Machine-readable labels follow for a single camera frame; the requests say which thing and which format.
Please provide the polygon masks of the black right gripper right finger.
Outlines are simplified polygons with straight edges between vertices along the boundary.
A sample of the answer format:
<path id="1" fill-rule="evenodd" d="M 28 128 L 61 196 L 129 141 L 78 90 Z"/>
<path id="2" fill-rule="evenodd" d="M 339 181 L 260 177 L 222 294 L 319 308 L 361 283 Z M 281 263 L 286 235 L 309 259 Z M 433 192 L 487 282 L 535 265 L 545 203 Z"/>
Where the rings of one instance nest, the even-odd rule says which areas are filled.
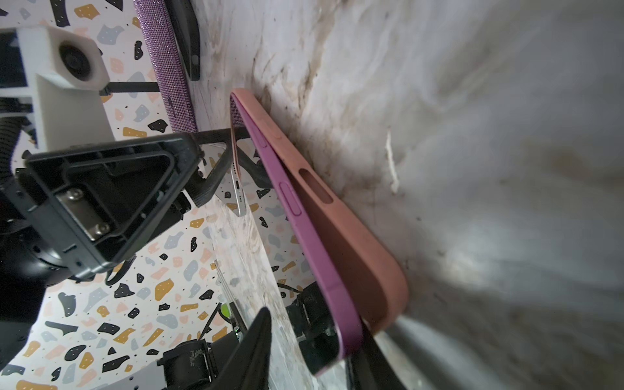
<path id="1" fill-rule="evenodd" d="M 406 390 L 365 324 L 362 325 L 361 347 L 350 356 L 350 388 Z"/>

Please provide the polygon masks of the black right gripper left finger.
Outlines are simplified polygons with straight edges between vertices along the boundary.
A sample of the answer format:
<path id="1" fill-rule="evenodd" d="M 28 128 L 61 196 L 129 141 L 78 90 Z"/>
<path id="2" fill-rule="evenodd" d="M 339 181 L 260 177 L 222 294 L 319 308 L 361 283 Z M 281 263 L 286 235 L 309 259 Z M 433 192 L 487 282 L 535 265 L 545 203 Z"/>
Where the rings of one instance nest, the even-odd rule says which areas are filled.
<path id="1" fill-rule="evenodd" d="M 268 389 L 271 313 L 263 307 L 239 341 L 234 332 L 211 344 L 216 374 L 209 389 Z"/>

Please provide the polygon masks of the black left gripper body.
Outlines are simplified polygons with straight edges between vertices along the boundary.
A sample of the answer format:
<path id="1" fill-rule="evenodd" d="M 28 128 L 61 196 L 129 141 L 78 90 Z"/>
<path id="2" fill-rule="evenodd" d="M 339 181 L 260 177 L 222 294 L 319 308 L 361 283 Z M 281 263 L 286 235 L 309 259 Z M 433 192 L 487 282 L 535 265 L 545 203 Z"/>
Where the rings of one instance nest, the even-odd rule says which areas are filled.
<path id="1" fill-rule="evenodd" d="M 46 288 L 117 265 L 117 178 L 106 170 L 1 172 L 1 274 Z"/>

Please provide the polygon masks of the purple smartphone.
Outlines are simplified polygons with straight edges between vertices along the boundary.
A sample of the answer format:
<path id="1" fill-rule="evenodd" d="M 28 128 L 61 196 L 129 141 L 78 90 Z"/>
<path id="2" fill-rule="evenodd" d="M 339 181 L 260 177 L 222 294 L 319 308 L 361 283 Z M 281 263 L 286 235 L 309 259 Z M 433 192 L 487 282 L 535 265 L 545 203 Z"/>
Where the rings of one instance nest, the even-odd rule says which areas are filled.
<path id="1" fill-rule="evenodd" d="M 359 314 L 260 121 L 237 93 L 230 120 L 248 208 L 290 328 L 308 370 L 321 375 L 361 345 Z"/>

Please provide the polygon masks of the pink silicone phone case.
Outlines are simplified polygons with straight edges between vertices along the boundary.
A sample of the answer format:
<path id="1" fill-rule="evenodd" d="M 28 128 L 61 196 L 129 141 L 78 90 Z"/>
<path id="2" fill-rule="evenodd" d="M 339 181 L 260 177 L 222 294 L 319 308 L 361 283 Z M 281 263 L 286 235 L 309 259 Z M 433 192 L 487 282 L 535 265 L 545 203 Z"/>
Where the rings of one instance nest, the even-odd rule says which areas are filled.
<path id="1" fill-rule="evenodd" d="M 371 333 L 387 329 L 409 301 L 408 283 L 398 261 L 323 182 L 248 89 L 234 89 L 232 96 L 285 165 L 302 206 Z"/>

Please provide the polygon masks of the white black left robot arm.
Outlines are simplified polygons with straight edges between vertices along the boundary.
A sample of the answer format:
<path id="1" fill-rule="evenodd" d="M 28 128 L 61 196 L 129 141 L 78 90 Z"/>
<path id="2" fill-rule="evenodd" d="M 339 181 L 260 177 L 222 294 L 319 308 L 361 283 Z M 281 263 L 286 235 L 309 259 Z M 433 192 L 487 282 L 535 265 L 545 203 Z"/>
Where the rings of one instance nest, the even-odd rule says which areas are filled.
<path id="1" fill-rule="evenodd" d="M 11 161 L 26 119 L 1 100 L 1 364 L 24 348 L 46 290 L 129 260 L 212 198 L 245 127 L 78 146 Z"/>

